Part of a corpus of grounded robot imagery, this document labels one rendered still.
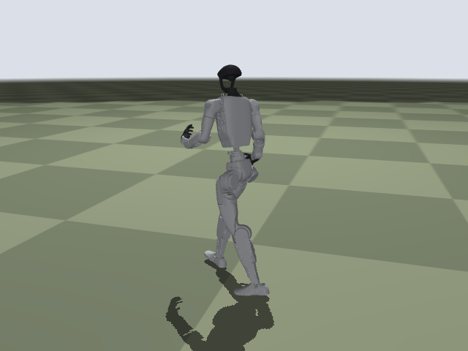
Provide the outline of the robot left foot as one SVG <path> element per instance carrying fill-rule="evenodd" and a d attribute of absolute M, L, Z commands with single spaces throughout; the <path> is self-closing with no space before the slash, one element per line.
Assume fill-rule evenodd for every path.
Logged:
<path fill-rule="evenodd" d="M 269 289 L 268 286 L 264 283 L 259 283 L 259 287 L 252 287 L 253 283 L 250 283 L 243 287 L 238 287 L 234 289 L 235 295 L 268 295 Z M 258 286 L 258 284 L 256 284 Z"/>

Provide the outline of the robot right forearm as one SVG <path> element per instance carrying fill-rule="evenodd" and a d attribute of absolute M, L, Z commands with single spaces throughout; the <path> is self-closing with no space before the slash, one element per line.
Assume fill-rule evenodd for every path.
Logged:
<path fill-rule="evenodd" d="M 264 131 L 264 130 L 263 130 Z M 265 132 L 264 132 L 265 134 Z M 265 137 L 264 140 L 254 140 L 253 142 L 253 152 L 251 153 L 252 161 L 255 159 L 261 159 L 263 155 L 263 147 L 265 145 Z"/>

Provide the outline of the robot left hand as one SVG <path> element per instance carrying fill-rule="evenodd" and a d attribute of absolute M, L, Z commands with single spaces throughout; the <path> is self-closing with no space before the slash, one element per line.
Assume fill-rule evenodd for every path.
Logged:
<path fill-rule="evenodd" d="M 191 133 L 189 132 L 193 132 L 193 130 L 190 130 L 190 129 L 194 129 L 194 127 L 192 127 L 192 124 L 190 124 L 185 130 L 184 130 L 184 133 L 182 134 L 182 136 L 184 136 L 185 138 L 190 138 L 190 135 L 192 135 Z M 182 137 L 181 136 L 181 137 Z"/>

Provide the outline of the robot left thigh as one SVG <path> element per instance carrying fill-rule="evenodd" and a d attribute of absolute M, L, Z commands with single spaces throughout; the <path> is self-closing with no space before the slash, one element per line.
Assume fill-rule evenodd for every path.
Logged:
<path fill-rule="evenodd" d="M 238 174 L 235 170 L 228 170 L 216 180 L 216 198 L 219 206 L 222 219 L 235 238 L 235 232 L 238 228 L 243 227 L 249 233 L 249 239 L 252 237 L 250 227 L 238 223 L 238 206 L 237 198 L 231 190 L 238 187 Z"/>

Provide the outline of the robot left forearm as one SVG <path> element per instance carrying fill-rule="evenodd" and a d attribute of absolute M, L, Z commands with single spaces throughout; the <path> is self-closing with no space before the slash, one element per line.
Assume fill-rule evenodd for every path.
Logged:
<path fill-rule="evenodd" d="M 182 136 L 181 144 L 185 146 L 185 148 L 194 148 L 200 146 L 202 143 L 199 143 L 198 140 L 201 138 L 202 132 L 198 131 L 195 135 L 190 138 L 185 138 Z"/>

